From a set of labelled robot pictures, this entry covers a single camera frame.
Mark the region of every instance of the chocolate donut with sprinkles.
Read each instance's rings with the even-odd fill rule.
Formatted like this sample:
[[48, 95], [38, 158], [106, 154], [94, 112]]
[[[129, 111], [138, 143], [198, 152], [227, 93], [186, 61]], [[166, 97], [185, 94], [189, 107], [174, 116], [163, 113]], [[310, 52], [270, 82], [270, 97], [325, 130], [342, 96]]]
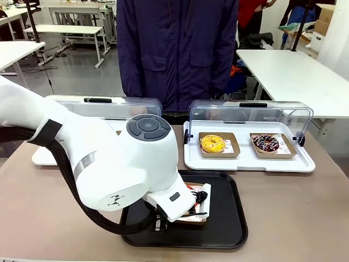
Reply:
[[255, 136], [253, 143], [258, 149], [269, 153], [275, 153], [280, 147], [278, 140], [267, 134]]

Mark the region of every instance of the yellow donut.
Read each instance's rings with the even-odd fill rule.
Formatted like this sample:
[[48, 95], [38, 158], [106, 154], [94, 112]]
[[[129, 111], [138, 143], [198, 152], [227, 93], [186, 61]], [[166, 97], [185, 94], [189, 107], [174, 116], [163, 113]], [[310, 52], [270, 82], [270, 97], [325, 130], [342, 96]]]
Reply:
[[221, 153], [224, 151], [224, 139], [217, 135], [206, 135], [201, 139], [201, 147], [208, 153]]

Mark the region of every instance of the red shirt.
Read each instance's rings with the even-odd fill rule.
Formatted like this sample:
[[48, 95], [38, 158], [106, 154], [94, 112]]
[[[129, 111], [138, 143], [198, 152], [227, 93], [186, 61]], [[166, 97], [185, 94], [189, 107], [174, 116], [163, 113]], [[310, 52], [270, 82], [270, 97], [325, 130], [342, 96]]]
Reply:
[[240, 0], [239, 2], [239, 25], [245, 28], [251, 20], [257, 7], [265, 6], [268, 0]]

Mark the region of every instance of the white tray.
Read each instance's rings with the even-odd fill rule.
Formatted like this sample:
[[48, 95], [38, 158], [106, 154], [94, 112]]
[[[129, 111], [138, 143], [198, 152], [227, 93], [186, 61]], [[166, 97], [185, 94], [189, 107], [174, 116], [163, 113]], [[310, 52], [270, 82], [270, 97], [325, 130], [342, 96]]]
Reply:
[[[189, 130], [185, 122], [183, 132]], [[229, 132], [234, 133], [240, 155], [235, 159], [203, 158], [199, 146], [200, 132]], [[292, 159], [259, 159], [250, 142], [250, 133], [283, 133], [290, 142], [294, 143], [297, 155]], [[221, 121], [192, 121], [191, 134], [194, 136], [184, 145], [184, 162], [196, 170], [249, 170], [271, 172], [312, 172], [315, 163], [298, 143], [292, 140], [288, 127], [278, 122], [246, 122], [245, 124], [230, 124]]]
[[[126, 121], [106, 120], [108, 124], [116, 131], [122, 130], [126, 126]], [[40, 147], [32, 156], [35, 165], [57, 165], [53, 155], [46, 147]]]

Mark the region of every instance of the white machine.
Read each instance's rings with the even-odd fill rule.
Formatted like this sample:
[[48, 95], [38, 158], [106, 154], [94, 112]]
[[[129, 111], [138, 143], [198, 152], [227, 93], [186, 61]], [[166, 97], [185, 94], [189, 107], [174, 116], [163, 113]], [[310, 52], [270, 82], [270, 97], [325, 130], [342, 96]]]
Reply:
[[65, 149], [77, 191], [91, 209], [115, 211], [143, 198], [170, 222], [195, 197], [177, 170], [175, 133], [162, 118], [138, 115], [118, 136], [106, 121], [83, 117], [0, 76], [0, 125], [36, 130], [61, 124], [55, 139]]

